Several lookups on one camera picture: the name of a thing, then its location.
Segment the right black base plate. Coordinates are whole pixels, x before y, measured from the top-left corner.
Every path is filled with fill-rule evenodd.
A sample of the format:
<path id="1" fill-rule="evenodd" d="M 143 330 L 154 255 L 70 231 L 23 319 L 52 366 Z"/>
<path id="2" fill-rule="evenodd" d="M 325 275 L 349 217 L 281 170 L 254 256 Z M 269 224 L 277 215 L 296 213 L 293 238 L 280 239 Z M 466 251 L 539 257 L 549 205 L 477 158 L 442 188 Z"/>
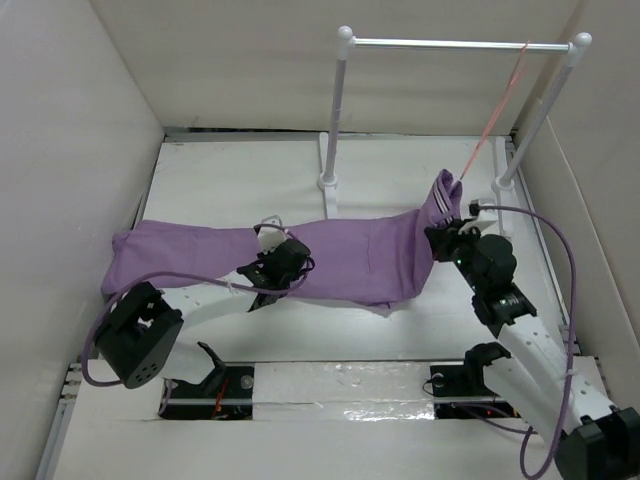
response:
<path id="1" fill-rule="evenodd" d="M 432 364 L 423 391 L 433 399 L 438 420 L 520 418 L 508 402 L 470 380 L 462 363 Z"/>

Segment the purple trousers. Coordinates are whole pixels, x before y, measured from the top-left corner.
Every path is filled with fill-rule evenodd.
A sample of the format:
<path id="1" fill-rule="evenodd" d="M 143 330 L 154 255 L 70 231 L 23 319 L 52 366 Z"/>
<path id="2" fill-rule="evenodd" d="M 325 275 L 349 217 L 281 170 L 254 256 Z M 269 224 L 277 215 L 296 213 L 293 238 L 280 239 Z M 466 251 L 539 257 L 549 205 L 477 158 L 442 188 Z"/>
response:
<path id="1" fill-rule="evenodd" d="M 294 296 L 389 307 L 418 296 L 434 266 L 425 235 L 460 219 L 461 181 L 443 169 L 421 208 L 378 219 L 325 219 L 291 227 L 311 252 L 314 270 Z M 256 259 L 252 228 L 215 229 L 142 221 L 112 239 L 114 257 L 101 291 L 113 295 L 128 283 L 159 273 L 157 288 L 221 278 Z"/>

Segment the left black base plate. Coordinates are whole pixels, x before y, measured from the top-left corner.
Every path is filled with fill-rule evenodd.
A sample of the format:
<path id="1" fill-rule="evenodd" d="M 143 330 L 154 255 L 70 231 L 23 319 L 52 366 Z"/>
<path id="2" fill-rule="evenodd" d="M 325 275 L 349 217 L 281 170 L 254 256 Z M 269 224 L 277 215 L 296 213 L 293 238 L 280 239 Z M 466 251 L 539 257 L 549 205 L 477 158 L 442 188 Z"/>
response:
<path id="1" fill-rule="evenodd" d="M 254 364 L 231 364 L 212 393 L 183 380 L 167 381 L 158 416 L 174 421 L 251 420 L 254 380 Z"/>

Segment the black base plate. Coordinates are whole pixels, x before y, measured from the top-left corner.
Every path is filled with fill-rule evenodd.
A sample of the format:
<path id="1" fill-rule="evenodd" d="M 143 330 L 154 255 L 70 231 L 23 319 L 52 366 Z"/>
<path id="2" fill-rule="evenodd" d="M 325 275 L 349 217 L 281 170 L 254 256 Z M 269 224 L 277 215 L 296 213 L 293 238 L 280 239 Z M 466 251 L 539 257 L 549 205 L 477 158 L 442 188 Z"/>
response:
<path id="1" fill-rule="evenodd" d="M 212 393 L 183 380 L 167 381 L 158 416 L 174 421 L 251 420 L 254 380 L 254 364 L 231 364 Z"/>
<path id="2" fill-rule="evenodd" d="M 520 418 L 508 402 L 470 380 L 462 363 L 432 364 L 423 391 L 433 399 L 438 420 Z"/>

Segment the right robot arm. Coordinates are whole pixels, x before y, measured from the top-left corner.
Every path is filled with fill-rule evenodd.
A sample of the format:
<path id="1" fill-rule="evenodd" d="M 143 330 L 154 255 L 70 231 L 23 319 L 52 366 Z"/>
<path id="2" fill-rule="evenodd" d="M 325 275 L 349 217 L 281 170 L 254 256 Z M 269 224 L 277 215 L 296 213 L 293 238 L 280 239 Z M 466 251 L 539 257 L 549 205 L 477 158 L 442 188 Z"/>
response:
<path id="1" fill-rule="evenodd" d="M 470 220 L 425 230 L 433 257 L 451 262 L 470 286 L 472 307 L 493 335 L 465 354 L 462 381 L 514 407 L 545 441 L 564 479 L 631 479 L 639 474 L 639 414 L 619 408 L 573 367 L 514 283 L 511 242 L 481 234 Z"/>

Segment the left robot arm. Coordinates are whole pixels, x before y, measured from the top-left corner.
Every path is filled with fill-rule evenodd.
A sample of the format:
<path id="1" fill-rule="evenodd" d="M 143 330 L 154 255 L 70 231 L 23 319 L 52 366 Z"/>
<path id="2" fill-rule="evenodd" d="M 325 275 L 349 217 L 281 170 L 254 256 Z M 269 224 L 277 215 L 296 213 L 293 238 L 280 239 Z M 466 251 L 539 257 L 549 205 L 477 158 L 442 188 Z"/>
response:
<path id="1" fill-rule="evenodd" d="M 169 388 L 190 386 L 197 397 L 215 396 L 225 384 L 226 364 L 206 342 L 181 341 L 180 332 L 214 318 L 270 306 L 302 286 L 314 267 L 309 248 L 289 237 L 221 279 L 184 274 L 184 279 L 216 287 L 213 312 L 193 317 L 189 323 L 152 285 L 151 280 L 162 274 L 146 274 L 111 298 L 88 344 L 96 347 L 118 377 L 111 386 L 136 389 L 161 377 Z"/>

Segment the white clothes rack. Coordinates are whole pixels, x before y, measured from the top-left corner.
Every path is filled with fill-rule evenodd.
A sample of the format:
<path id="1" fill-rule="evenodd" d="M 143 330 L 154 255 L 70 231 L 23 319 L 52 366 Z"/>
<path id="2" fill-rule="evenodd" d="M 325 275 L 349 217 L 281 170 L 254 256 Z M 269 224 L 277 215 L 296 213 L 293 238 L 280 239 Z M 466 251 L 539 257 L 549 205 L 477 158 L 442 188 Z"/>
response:
<path id="1" fill-rule="evenodd" d="M 323 193 L 324 211 L 328 219 L 338 216 L 337 186 L 335 173 L 338 137 L 340 133 L 341 109 L 344 96 L 347 61 L 350 53 L 357 49 L 408 49 L 408 50 L 451 50 L 451 51 L 489 51 L 513 52 L 517 55 L 526 43 L 469 41 L 469 40 L 427 40 L 427 39 L 390 39 L 358 37 L 349 26 L 342 26 L 337 33 L 338 48 L 331 106 L 330 128 L 319 134 L 318 147 L 321 173 L 317 184 Z M 496 177 L 492 183 L 492 191 L 496 199 L 499 215 L 500 233 L 512 237 L 514 234 L 513 215 L 506 211 L 516 199 L 514 177 L 524 160 L 527 150 L 535 140 L 543 123 L 554 106 L 568 78 L 580 63 L 591 46 L 592 35 L 580 32 L 567 43 L 530 43 L 526 54 L 562 55 L 564 62 L 555 75 L 551 87 L 544 97 L 535 115 L 534 121 L 526 133 L 524 140 L 517 147 L 510 161 L 500 162 L 496 168 Z"/>

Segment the aluminium frame rail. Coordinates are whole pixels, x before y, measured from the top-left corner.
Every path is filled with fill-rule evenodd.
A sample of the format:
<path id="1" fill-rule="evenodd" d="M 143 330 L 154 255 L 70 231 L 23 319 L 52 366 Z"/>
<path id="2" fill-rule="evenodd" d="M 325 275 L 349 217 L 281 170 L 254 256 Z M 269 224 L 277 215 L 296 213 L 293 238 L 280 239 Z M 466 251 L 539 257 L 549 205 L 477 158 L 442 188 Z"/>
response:
<path id="1" fill-rule="evenodd" d="M 135 328 L 137 322 L 136 313 L 128 314 L 125 312 L 124 314 L 119 314 L 117 308 L 119 306 L 126 308 L 126 296 L 147 282 L 148 279 L 133 279 L 125 282 L 120 289 L 115 289 L 113 293 L 109 293 L 105 290 L 105 285 L 109 283 L 108 277 L 109 275 L 105 276 L 101 286 L 102 310 L 92 320 L 78 359 L 69 363 L 64 372 L 63 382 L 57 398 L 56 412 L 35 476 L 36 479 L 52 479 L 55 474 L 81 386 L 88 385 L 98 388 L 124 386 L 125 381 L 121 379 L 96 380 L 89 371 L 89 362 L 91 358 L 101 355 L 101 351 L 98 349 L 98 342 L 103 330 L 111 328 L 116 331 L 118 329 L 116 322 L 120 317 L 124 318 L 124 332 Z"/>

